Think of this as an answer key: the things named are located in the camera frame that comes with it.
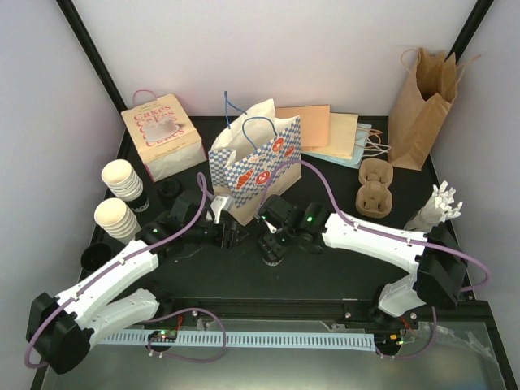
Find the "blue checkered paper bag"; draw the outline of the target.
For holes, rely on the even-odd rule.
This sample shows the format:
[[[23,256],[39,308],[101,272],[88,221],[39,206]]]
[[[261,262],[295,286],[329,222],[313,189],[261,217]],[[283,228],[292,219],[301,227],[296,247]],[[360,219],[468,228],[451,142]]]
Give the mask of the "blue checkered paper bag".
[[[272,98],[226,119],[226,127],[208,152],[214,193],[232,198],[230,214],[245,226],[261,200],[280,195],[301,178],[301,119],[279,119]]]

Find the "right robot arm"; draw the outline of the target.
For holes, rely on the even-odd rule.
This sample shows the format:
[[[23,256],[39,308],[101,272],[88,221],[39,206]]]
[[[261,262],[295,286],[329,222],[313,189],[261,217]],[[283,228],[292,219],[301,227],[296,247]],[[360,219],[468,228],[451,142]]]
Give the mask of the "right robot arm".
[[[390,329],[401,325],[402,317],[418,307],[453,310],[458,305],[467,262],[456,253],[453,237],[442,229],[430,233],[398,230],[331,212],[317,203],[303,210],[278,195],[262,204],[257,218],[267,226],[258,246],[268,265],[279,264],[292,247],[312,254],[332,248],[363,254],[405,271],[398,281],[377,289],[357,323]]]

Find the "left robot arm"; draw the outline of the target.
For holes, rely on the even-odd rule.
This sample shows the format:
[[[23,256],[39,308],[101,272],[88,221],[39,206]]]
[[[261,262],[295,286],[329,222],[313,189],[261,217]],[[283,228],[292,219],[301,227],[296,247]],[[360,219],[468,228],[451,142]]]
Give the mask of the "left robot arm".
[[[55,297],[44,292],[31,304],[26,332],[29,343],[24,363],[37,351],[39,367],[64,374],[78,366],[94,345],[135,323],[168,323],[172,301],[139,288],[128,297],[119,295],[141,277],[158,268],[166,255],[186,242],[231,248],[241,231],[222,213],[232,208],[228,194],[202,199],[194,191],[179,195],[169,211],[147,223],[111,260],[78,284]]]

